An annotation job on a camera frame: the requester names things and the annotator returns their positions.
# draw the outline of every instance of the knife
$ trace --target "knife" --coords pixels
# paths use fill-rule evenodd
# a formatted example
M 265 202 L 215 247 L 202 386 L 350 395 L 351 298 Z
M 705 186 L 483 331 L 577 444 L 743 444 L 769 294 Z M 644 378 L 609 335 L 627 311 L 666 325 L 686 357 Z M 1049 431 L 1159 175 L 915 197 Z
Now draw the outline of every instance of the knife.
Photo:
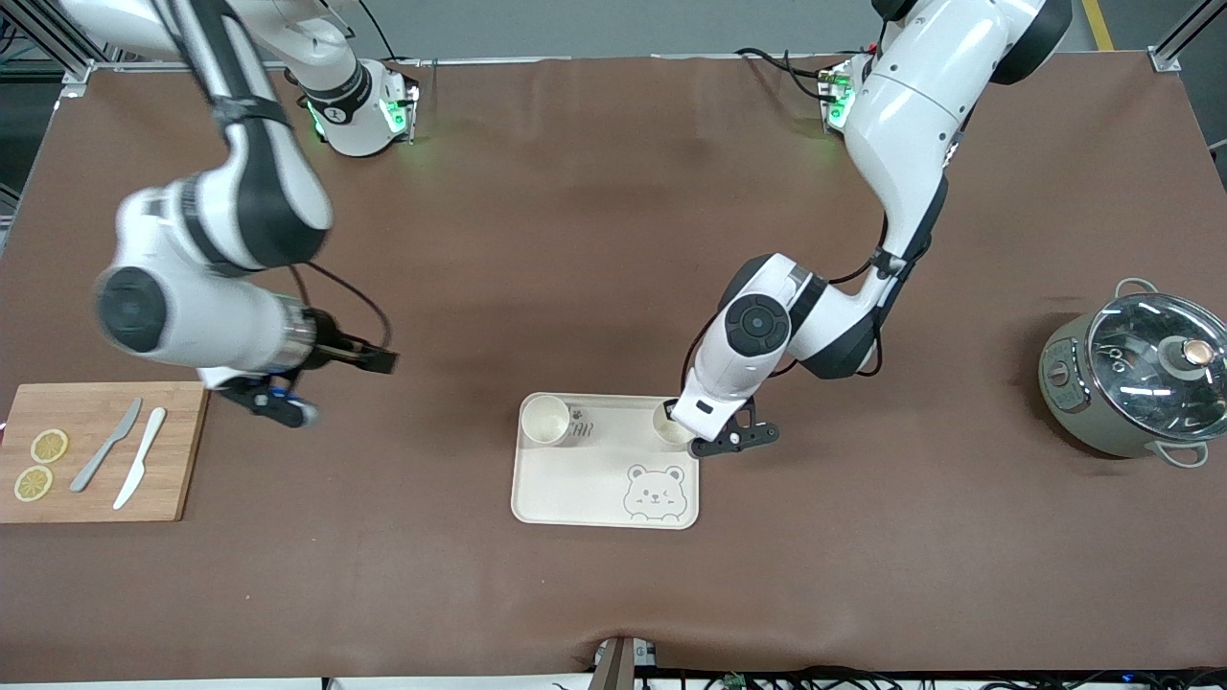
M 102 464 L 102 460 L 107 457 L 107 453 L 110 452 L 112 446 L 123 441 L 124 437 L 128 436 L 128 432 L 133 430 L 133 425 L 136 424 L 136 415 L 139 415 L 140 411 L 141 399 L 137 398 L 133 400 L 133 406 L 128 408 L 128 413 L 124 415 L 124 419 L 119 420 L 119 426 L 115 427 L 115 431 L 110 432 L 110 438 L 102 444 L 102 448 L 98 448 L 98 452 L 93 454 L 93 459 L 90 460 L 90 464 L 81 468 L 81 471 L 77 473 L 72 484 L 69 485 L 69 490 L 77 492 L 85 491 L 85 487 L 90 485 L 90 480 L 93 479 L 93 474 L 98 471 L 98 467 Z
M 145 476 L 145 455 L 150 454 L 150 446 L 153 444 L 153 437 L 162 428 L 164 419 L 166 408 L 153 408 L 153 411 L 150 413 L 150 421 L 145 425 L 145 436 L 141 437 L 141 447 L 136 451 L 136 459 L 133 460 L 133 468 L 128 470 L 128 479 L 124 480 L 124 486 L 119 490 L 119 496 L 115 497 L 115 505 L 110 506 L 112 510 L 123 508 L 140 485 Z

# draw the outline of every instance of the glass lid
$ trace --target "glass lid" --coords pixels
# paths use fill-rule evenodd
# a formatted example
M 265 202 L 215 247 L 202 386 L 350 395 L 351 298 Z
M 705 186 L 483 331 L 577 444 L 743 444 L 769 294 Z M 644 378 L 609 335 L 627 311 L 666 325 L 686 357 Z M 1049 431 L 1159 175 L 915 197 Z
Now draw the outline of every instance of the glass lid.
M 1178 442 L 1227 432 L 1227 329 L 1210 312 L 1128 295 L 1096 314 L 1087 343 L 1096 386 L 1135 425 Z

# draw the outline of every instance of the paper cup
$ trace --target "paper cup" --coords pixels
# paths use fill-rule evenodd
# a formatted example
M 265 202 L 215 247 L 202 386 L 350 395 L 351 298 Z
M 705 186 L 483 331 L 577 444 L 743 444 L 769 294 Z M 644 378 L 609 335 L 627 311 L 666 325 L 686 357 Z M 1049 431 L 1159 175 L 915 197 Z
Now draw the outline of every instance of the paper cup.
M 685 426 L 669 419 L 664 403 L 656 405 L 656 409 L 652 411 L 652 428 L 656 432 L 656 438 L 672 451 L 680 451 L 694 440 L 694 435 Z
M 557 446 L 571 427 L 571 408 L 555 395 L 537 395 L 524 405 L 520 428 L 539 446 Z

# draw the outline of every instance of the lemon slice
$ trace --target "lemon slice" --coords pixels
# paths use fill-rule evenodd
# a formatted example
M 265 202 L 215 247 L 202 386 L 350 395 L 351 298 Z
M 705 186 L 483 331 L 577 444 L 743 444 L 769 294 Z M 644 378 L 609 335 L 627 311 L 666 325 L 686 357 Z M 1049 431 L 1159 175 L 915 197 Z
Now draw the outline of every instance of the lemon slice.
M 54 463 L 69 449 L 69 435 L 58 428 L 48 428 L 29 444 L 29 457 L 36 463 Z
M 52 490 L 52 479 L 54 478 L 55 475 L 52 474 L 50 468 L 43 465 L 26 468 L 25 471 L 17 475 L 17 483 L 12 485 L 12 492 L 23 503 L 37 501 L 47 496 L 47 492 Z

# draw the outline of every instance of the wooden cutting board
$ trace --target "wooden cutting board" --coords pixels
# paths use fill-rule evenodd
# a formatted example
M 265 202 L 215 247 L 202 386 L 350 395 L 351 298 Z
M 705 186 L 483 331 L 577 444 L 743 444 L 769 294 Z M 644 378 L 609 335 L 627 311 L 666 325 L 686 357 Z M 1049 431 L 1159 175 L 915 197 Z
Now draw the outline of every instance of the wooden cutting board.
M 131 431 L 110 449 L 85 491 L 69 491 L 72 479 L 137 397 L 141 411 Z M 33 383 L 17 388 L 0 444 L 0 523 L 179 519 L 206 400 L 202 384 L 184 381 Z M 124 507 L 112 510 L 153 408 L 166 408 L 166 421 L 145 458 L 145 478 Z M 37 501 L 18 501 L 13 494 L 17 475 L 37 464 L 29 446 L 48 428 L 67 433 L 67 452 L 47 465 L 54 475 L 50 491 Z

